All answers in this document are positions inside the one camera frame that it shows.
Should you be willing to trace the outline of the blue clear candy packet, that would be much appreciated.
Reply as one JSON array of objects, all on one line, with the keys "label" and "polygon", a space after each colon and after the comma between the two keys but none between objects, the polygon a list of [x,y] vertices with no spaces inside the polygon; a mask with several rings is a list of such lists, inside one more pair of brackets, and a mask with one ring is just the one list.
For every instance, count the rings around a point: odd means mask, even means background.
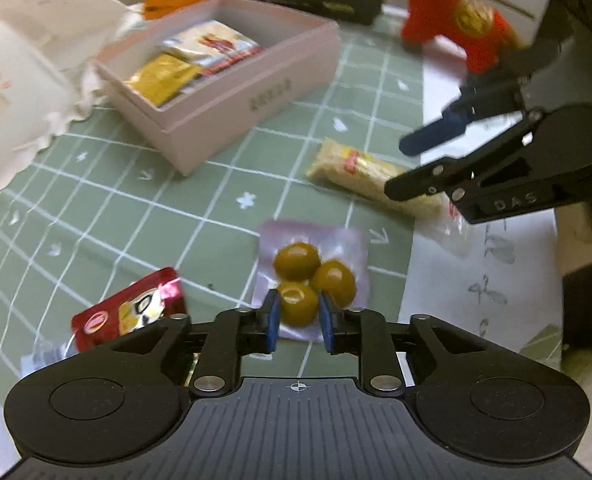
[{"label": "blue clear candy packet", "polygon": [[77,353],[74,338],[70,338],[69,341],[59,346],[54,346],[54,344],[46,341],[39,344],[39,347],[31,354],[20,358],[20,376],[26,377],[37,370],[42,370],[42,368],[71,358]]}]

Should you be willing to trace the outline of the white paper sheet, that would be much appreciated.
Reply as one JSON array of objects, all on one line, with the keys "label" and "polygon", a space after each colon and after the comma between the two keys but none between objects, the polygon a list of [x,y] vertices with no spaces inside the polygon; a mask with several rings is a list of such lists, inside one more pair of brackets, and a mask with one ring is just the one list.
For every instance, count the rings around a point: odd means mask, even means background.
[{"label": "white paper sheet", "polygon": [[472,226],[455,255],[416,226],[398,318],[426,313],[558,368],[562,278],[553,211]]}]

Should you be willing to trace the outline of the red vegetarian chicken packet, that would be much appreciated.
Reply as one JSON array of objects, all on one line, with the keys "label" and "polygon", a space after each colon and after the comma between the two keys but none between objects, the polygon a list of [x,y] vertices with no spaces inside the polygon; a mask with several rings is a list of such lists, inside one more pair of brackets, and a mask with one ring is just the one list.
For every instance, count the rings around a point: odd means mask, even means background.
[{"label": "red vegetarian chicken packet", "polygon": [[174,314],[186,314],[186,305],[179,275],[167,266],[76,314],[70,327],[85,352]]}]

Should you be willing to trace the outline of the green checked tablecloth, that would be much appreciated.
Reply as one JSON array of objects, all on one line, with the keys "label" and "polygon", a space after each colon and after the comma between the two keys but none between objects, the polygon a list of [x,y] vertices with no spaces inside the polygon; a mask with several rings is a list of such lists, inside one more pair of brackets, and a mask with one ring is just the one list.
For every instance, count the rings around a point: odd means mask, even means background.
[{"label": "green checked tablecloth", "polygon": [[22,356],[69,341],[75,314],[163,266],[182,277],[194,320],[248,306],[270,219],[360,230],[369,307],[399,321],[413,220],[306,172],[326,138],[409,165],[397,142],[422,119],[424,64],[400,48],[401,21],[343,26],[332,84],[189,177],[105,105],[18,174],[0,192],[0,404]]}]

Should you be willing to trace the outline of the cream mesh food cover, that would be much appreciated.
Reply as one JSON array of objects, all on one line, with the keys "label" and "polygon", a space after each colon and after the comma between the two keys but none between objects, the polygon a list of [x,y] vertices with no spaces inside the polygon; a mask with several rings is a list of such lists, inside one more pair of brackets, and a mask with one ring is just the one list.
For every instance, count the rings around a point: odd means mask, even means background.
[{"label": "cream mesh food cover", "polygon": [[0,0],[0,191],[91,114],[93,59],[140,19],[118,0]]}]

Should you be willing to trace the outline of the yellow gold snack packet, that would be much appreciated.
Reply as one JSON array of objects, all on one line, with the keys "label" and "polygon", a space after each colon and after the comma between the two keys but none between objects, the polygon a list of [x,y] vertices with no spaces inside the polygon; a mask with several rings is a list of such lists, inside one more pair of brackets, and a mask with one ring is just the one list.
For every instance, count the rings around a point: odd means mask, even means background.
[{"label": "yellow gold snack packet", "polygon": [[202,70],[198,64],[164,53],[144,64],[125,84],[153,106],[161,106],[200,76]]}]

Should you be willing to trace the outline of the pink cardboard box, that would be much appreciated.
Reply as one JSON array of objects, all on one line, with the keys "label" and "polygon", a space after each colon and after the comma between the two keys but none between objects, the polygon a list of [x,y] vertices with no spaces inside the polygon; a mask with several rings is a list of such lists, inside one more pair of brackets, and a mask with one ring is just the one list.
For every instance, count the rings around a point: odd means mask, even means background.
[{"label": "pink cardboard box", "polygon": [[[260,53],[200,81],[161,107],[126,85],[162,40],[217,20],[261,45]],[[207,0],[169,14],[95,58],[110,104],[180,174],[190,174],[239,136],[336,74],[336,21],[255,0]]]}]

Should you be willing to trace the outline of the olive vacuum packet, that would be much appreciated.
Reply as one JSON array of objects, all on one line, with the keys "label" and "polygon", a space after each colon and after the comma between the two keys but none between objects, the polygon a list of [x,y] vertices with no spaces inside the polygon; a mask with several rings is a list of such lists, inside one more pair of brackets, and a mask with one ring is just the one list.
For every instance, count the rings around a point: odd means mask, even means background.
[{"label": "olive vacuum packet", "polygon": [[259,229],[253,306],[279,292],[279,336],[322,339],[318,295],[326,292],[340,310],[368,305],[370,279],[366,237],[356,228],[268,220]]}]

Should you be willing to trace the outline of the rice cracker packet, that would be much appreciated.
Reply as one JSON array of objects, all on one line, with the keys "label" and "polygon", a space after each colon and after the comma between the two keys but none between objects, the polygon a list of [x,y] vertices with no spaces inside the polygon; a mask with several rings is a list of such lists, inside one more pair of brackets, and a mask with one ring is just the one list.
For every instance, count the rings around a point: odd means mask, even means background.
[{"label": "rice cracker packet", "polygon": [[182,61],[200,66],[203,77],[222,72],[264,50],[255,40],[216,20],[177,32],[162,40],[160,48]]}]

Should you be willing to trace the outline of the red plush toy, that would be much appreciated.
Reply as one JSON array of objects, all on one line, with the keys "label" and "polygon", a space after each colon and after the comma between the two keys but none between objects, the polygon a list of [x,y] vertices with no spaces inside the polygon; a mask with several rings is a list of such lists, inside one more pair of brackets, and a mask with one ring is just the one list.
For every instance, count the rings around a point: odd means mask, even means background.
[{"label": "red plush toy", "polygon": [[520,38],[501,13],[482,0],[408,0],[401,27],[407,47],[422,47],[445,37],[465,52],[467,70],[485,73],[520,48]]}]

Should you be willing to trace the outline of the long yellow biscuit packet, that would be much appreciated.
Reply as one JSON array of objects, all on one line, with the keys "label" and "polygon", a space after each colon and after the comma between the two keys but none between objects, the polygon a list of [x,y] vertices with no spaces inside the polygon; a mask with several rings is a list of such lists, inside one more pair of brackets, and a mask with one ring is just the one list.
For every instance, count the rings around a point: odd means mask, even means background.
[{"label": "long yellow biscuit packet", "polygon": [[421,195],[395,202],[385,195],[385,183],[407,170],[353,146],[326,138],[307,170],[307,177],[341,188],[418,220],[418,230],[447,252],[464,257],[471,248],[471,227],[445,194]]}]

